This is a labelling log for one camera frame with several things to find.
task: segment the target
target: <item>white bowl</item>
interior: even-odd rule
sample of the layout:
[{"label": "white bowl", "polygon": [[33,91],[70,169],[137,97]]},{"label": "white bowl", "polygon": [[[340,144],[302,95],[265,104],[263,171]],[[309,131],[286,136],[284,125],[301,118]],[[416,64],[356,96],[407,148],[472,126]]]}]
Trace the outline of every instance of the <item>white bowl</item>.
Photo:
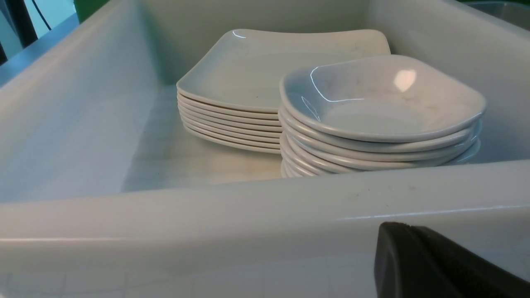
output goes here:
[{"label": "white bowl", "polygon": [[405,161],[420,161],[420,160],[431,160],[444,156],[453,155],[461,151],[461,147],[467,145],[469,142],[476,138],[481,130],[481,126],[475,126],[475,130],[469,137],[462,142],[451,145],[444,148],[439,148],[429,151],[420,151],[420,152],[404,152],[404,153],[373,153],[373,152],[363,152],[356,151],[351,149],[345,149],[337,147],[325,142],[321,142],[317,139],[308,137],[294,128],[289,124],[283,125],[284,131],[300,143],[310,146],[312,148],[322,150],[331,154],[338,156],[348,157],[351,159],[365,160],[365,161],[380,161],[380,162],[405,162]]},{"label": "white bowl", "polygon": [[289,178],[289,175],[287,175],[287,172],[285,171],[285,161],[281,162],[280,175],[281,175],[282,178]]},{"label": "white bowl", "polygon": [[293,162],[295,162],[297,165],[301,166],[302,168],[312,172],[312,173],[315,173],[317,175],[329,175],[329,174],[332,174],[332,172],[330,171],[326,171],[326,170],[323,170],[317,166],[314,166],[308,162],[306,162],[305,160],[301,159],[298,155],[296,155],[296,153],[293,151],[293,149],[291,148],[291,146],[289,145],[289,142],[287,141],[287,137],[285,135],[282,134],[282,136],[280,137],[280,150],[281,150],[281,155],[284,156],[286,155],[289,159],[291,159]]},{"label": "white bowl", "polygon": [[378,153],[402,153],[402,152],[418,152],[439,149],[447,146],[457,144],[466,138],[468,138],[474,130],[474,125],[482,125],[482,120],[477,121],[477,124],[473,124],[470,127],[459,130],[453,134],[445,137],[430,139],[420,142],[412,143],[375,143],[375,142],[364,142],[357,141],[354,139],[341,138],[338,136],[329,135],[323,132],[319,132],[302,122],[296,120],[282,105],[278,110],[278,117],[281,117],[284,122],[290,127],[293,127],[302,134],[315,138],[319,141],[335,145],[337,147],[365,151],[365,152],[378,152]]},{"label": "white bowl", "polygon": [[476,140],[477,138],[467,143],[466,145],[461,146],[458,152],[452,155],[449,155],[449,156],[444,156],[444,157],[440,157],[437,159],[431,159],[431,160],[409,161],[409,162],[380,162],[380,161],[365,161],[365,160],[351,159],[348,157],[324,152],[322,150],[318,150],[318,149],[306,146],[300,142],[298,142],[297,144],[300,145],[300,147],[302,147],[305,151],[311,153],[312,155],[318,156],[332,163],[343,165],[349,168],[365,170],[365,171],[379,171],[379,170],[413,169],[413,168],[426,168],[429,166],[438,166],[450,160],[453,160],[460,154],[464,153],[469,147],[471,147],[475,143]]},{"label": "white bowl", "polygon": [[307,169],[304,169],[302,166],[299,166],[298,164],[296,164],[296,162],[292,161],[288,156],[285,155],[285,153],[282,153],[281,154],[281,158],[283,158],[284,161],[287,162],[287,165],[291,168],[291,170],[293,170],[295,173],[298,173],[304,177],[311,177],[311,176],[316,176],[315,173],[307,170]]},{"label": "white bowl", "polygon": [[464,153],[460,154],[457,158],[444,163],[443,165],[458,165],[468,163],[475,155],[479,152],[481,146],[480,139],[477,139],[476,142]]},{"label": "white bowl", "polygon": [[284,165],[284,169],[285,169],[285,173],[287,174],[287,177],[289,177],[289,178],[303,177],[303,175],[301,175],[301,174],[297,173],[295,170],[293,170],[289,166],[289,163],[286,160],[283,160],[282,163]]},{"label": "white bowl", "polygon": [[405,143],[464,129],[485,111],[484,97],[431,66],[387,55],[287,74],[282,103],[302,123],[331,135]]},{"label": "white bowl", "polygon": [[300,156],[301,159],[305,160],[309,164],[316,166],[317,168],[327,170],[327,171],[330,171],[332,173],[337,173],[337,174],[362,172],[362,170],[353,169],[347,166],[332,163],[318,156],[315,156],[309,153],[308,151],[304,150],[302,148],[303,146],[302,144],[292,139],[288,135],[285,135],[285,136],[287,138],[287,142],[289,143],[293,151],[296,153],[296,155]]}]

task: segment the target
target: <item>plate rim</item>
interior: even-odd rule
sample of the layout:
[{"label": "plate rim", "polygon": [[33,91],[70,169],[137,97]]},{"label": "plate rim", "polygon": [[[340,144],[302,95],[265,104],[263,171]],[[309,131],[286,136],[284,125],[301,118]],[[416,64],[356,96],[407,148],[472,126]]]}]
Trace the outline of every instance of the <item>plate rim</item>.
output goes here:
[{"label": "plate rim", "polygon": [[188,128],[187,126],[184,126],[184,129],[191,133],[192,135],[195,135],[196,137],[198,138],[202,138],[206,141],[210,141],[210,142],[213,142],[213,143],[217,143],[219,145],[225,145],[225,146],[228,146],[228,147],[233,147],[233,148],[237,148],[237,149],[241,149],[241,150],[248,150],[248,151],[256,151],[256,152],[262,152],[262,153],[271,153],[271,154],[280,154],[280,150],[279,149],[272,149],[272,148],[264,148],[264,147],[257,147],[257,146],[250,146],[250,145],[244,145],[244,144],[239,144],[239,143],[233,143],[233,142],[229,142],[229,141],[225,141],[225,140],[222,140],[222,139],[218,139],[218,138],[214,138],[214,137],[210,137],[210,136],[207,136],[207,135],[203,135],[191,128]]},{"label": "plate rim", "polygon": [[269,119],[254,119],[254,118],[247,118],[247,117],[240,117],[240,116],[234,116],[234,115],[226,115],[219,112],[214,112],[202,108],[198,108],[195,106],[192,106],[191,104],[179,99],[177,97],[177,100],[180,104],[184,105],[185,108],[188,110],[207,115],[214,118],[224,119],[228,121],[233,122],[239,122],[239,123],[245,123],[245,124],[256,124],[256,125],[266,125],[266,126],[281,126],[279,120],[269,120]]},{"label": "plate rim", "polygon": [[224,125],[228,125],[228,126],[234,126],[234,127],[241,127],[241,128],[246,128],[246,129],[253,129],[253,130],[260,130],[260,128],[264,128],[266,130],[263,130],[265,132],[274,132],[274,133],[281,133],[283,131],[282,127],[281,126],[267,126],[267,125],[258,125],[258,124],[248,124],[248,123],[240,123],[240,122],[234,122],[234,121],[230,121],[230,120],[225,120],[225,119],[219,119],[219,118],[215,118],[215,117],[212,117],[212,116],[208,116],[208,115],[204,115],[204,114],[201,114],[201,113],[197,113],[195,111],[191,111],[189,109],[187,109],[186,107],[183,107],[179,104],[178,105],[178,108],[179,108],[179,111],[182,109],[184,110],[184,112],[192,115],[192,116],[195,116],[197,118],[201,118],[201,119],[204,119],[204,120],[209,120],[211,122],[216,122],[216,123],[221,123],[221,124],[224,124]]},{"label": "plate rim", "polygon": [[190,118],[190,119],[192,119],[192,120],[194,120],[196,122],[199,122],[199,123],[202,123],[202,124],[205,124],[205,125],[216,127],[216,128],[222,129],[222,130],[230,130],[232,132],[245,134],[245,135],[264,136],[264,137],[271,137],[271,138],[279,138],[280,135],[281,135],[281,133],[278,133],[278,132],[265,132],[263,130],[247,129],[247,128],[230,126],[230,125],[226,125],[226,124],[222,124],[222,123],[212,122],[212,121],[209,121],[209,120],[206,120],[206,119],[201,119],[199,117],[195,117],[193,115],[190,115],[190,114],[186,113],[185,111],[179,111],[179,115],[180,116],[184,115],[187,118]]},{"label": "plate rim", "polygon": [[186,122],[187,124],[190,124],[192,126],[208,130],[208,131],[213,132],[213,133],[218,133],[218,134],[221,134],[221,135],[226,135],[226,136],[240,138],[240,139],[248,139],[249,141],[264,142],[264,143],[271,143],[271,144],[279,144],[279,138],[261,137],[261,136],[254,136],[254,135],[236,133],[236,132],[232,132],[232,131],[229,131],[229,130],[224,130],[224,129],[220,129],[220,128],[216,128],[216,127],[213,127],[213,126],[206,125],[204,123],[197,122],[197,121],[195,121],[193,119],[189,119],[188,117],[183,116],[183,115],[181,115],[181,119],[182,119],[182,122]]}]

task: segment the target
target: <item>white plate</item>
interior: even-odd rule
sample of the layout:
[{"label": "white plate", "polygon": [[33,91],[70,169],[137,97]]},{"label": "white plate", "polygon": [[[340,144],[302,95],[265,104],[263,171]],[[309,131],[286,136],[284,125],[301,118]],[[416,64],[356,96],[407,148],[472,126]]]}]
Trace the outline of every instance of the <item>white plate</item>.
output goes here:
[{"label": "white plate", "polygon": [[247,139],[230,137],[230,136],[218,134],[218,133],[215,133],[215,132],[211,132],[211,131],[206,130],[206,129],[202,129],[200,127],[194,126],[194,125],[186,123],[186,122],[183,122],[183,124],[184,124],[184,126],[190,128],[190,129],[193,129],[196,132],[199,132],[199,133],[201,133],[203,135],[207,135],[207,136],[210,136],[210,137],[222,139],[222,140],[225,140],[225,141],[228,141],[228,142],[239,143],[239,144],[248,145],[248,146],[264,147],[264,148],[271,148],[271,149],[280,149],[280,144],[256,142],[256,141],[250,141],[250,140],[247,140]]},{"label": "white plate", "polygon": [[184,111],[185,113],[195,116],[197,118],[201,118],[204,120],[208,120],[211,122],[221,123],[224,125],[229,125],[233,127],[240,127],[240,128],[246,128],[246,129],[253,129],[253,130],[262,130],[265,132],[275,132],[275,133],[281,133],[282,128],[280,126],[267,126],[267,125],[257,125],[257,124],[248,124],[248,123],[241,123],[241,122],[235,122],[235,121],[229,121],[225,119],[219,119],[215,117],[211,117],[208,115],[204,115],[201,113],[194,112],[185,106],[180,105],[179,103],[179,111]]},{"label": "white plate", "polygon": [[257,125],[269,125],[269,126],[280,126],[280,122],[278,120],[254,119],[254,118],[245,118],[245,117],[234,116],[234,115],[226,115],[226,114],[222,114],[222,113],[218,113],[218,112],[214,112],[214,111],[210,111],[210,110],[205,110],[205,109],[202,109],[202,108],[194,107],[194,106],[186,103],[185,101],[182,101],[181,98],[179,98],[179,97],[177,97],[177,99],[178,99],[179,104],[181,106],[184,106],[188,110],[191,110],[191,111],[194,111],[194,112],[197,112],[197,113],[201,113],[203,115],[208,115],[208,116],[211,116],[211,117],[215,117],[215,118],[219,118],[219,119],[225,119],[225,120],[234,121],[234,122],[240,122],[240,123],[257,124]]},{"label": "white plate", "polygon": [[181,117],[184,116],[184,117],[186,117],[188,119],[192,119],[194,121],[200,122],[202,124],[206,124],[208,126],[212,126],[212,127],[219,128],[219,129],[222,129],[222,130],[229,130],[231,132],[236,132],[236,133],[240,133],[240,134],[253,135],[253,136],[262,136],[262,137],[270,137],[270,138],[279,138],[280,135],[281,135],[281,133],[264,132],[264,131],[261,131],[261,130],[245,129],[245,128],[234,127],[234,126],[230,126],[230,125],[224,125],[224,124],[221,124],[221,123],[216,123],[216,122],[204,120],[204,119],[192,116],[192,115],[186,113],[184,110],[180,110],[180,116]]},{"label": "white plate", "polygon": [[224,34],[176,86],[178,92],[219,107],[276,113],[278,82],[295,69],[388,55],[375,30],[279,33],[239,29]]},{"label": "white plate", "polygon": [[256,146],[248,146],[248,145],[244,145],[244,144],[228,142],[228,141],[225,141],[223,139],[218,139],[218,138],[211,137],[211,136],[202,134],[200,132],[197,132],[197,131],[193,130],[192,128],[187,127],[186,125],[184,125],[184,129],[187,132],[191,133],[192,135],[195,135],[195,136],[197,136],[199,138],[202,138],[202,139],[205,139],[205,140],[217,143],[217,144],[221,144],[221,145],[225,145],[225,146],[229,146],[229,147],[234,147],[234,148],[238,148],[238,149],[243,149],[243,150],[249,150],[249,151],[280,154],[280,150],[278,150],[278,149],[256,147]]},{"label": "white plate", "polygon": [[239,111],[239,110],[234,110],[234,109],[227,109],[223,107],[214,106],[212,104],[203,103],[203,102],[191,99],[191,98],[187,98],[178,92],[176,94],[176,98],[194,107],[205,109],[205,110],[210,110],[210,111],[214,111],[214,112],[218,112],[218,113],[222,113],[226,115],[234,115],[234,116],[254,118],[254,119],[278,120],[277,113],[256,113],[256,112],[246,112],[246,111]]},{"label": "white plate", "polygon": [[215,133],[222,134],[222,135],[225,135],[225,136],[231,136],[231,137],[236,137],[236,138],[240,138],[240,139],[247,139],[247,140],[250,140],[250,141],[257,141],[257,142],[265,142],[265,143],[273,143],[273,144],[279,144],[280,143],[280,139],[278,139],[278,138],[268,138],[268,137],[260,137],[260,136],[253,136],[253,135],[235,133],[235,132],[231,132],[229,130],[223,130],[223,129],[212,127],[212,126],[209,126],[209,125],[206,125],[206,124],[202,124],[200,122],[197,122],[195,120],[187,118],[184,114],[182,114],[180,117],[181,117],[182,121],[185,122],[186,124],[189,124],[189,125],[195,126],[195,127],[200,127],[202,129],[208,130],[210,132],[215,132]]}]

